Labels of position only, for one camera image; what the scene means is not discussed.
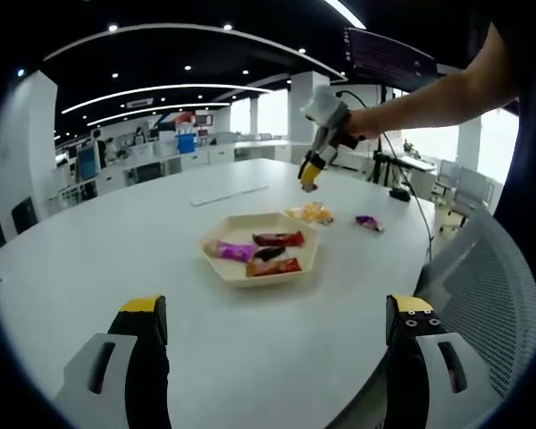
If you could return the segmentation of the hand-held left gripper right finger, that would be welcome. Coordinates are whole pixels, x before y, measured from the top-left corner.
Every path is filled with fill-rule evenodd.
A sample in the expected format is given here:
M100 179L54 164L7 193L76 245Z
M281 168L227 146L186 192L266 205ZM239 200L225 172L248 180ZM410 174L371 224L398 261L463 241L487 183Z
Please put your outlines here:
M496 408L490 370L425 300L386 298L386 428L478 428Z

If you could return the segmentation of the person's right hand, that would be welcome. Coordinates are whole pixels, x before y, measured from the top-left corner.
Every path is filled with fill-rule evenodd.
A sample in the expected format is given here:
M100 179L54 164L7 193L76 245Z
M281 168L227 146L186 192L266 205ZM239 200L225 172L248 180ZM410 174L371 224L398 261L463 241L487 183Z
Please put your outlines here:
M357 139L378 138L381 135L381 126L377 112L372 108L351 111L347 131Z

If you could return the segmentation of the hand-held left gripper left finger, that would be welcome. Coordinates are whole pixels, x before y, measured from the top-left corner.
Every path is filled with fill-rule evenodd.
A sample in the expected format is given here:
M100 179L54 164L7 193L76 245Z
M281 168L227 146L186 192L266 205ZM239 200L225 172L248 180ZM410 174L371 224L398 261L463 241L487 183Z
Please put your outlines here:
M124 304L63 369L54 405L75 428L168 428L165 296Z

